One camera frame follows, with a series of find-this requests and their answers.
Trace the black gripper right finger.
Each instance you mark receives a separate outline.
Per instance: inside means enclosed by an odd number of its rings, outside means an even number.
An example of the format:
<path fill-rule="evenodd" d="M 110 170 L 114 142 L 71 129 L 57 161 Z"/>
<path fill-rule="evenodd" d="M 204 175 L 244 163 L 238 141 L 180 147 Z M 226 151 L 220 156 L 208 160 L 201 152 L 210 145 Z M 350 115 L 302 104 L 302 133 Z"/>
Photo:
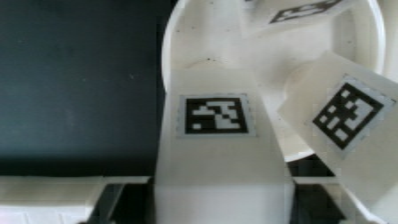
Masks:
<path fill-rule="evenodd" d="M 320 184 L 297 184 L 290 224 L 339 224 L 343 212 Z"/>

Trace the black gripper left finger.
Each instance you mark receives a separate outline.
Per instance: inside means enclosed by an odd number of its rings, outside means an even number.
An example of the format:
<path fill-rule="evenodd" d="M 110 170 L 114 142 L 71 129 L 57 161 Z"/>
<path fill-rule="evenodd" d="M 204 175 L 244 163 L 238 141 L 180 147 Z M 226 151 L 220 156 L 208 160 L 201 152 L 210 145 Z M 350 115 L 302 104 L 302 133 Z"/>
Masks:
<path fill-rule="evenodd" d="M 156 224 L 153 185 L 108 184 L 89 218 L 78 224 Z"/>

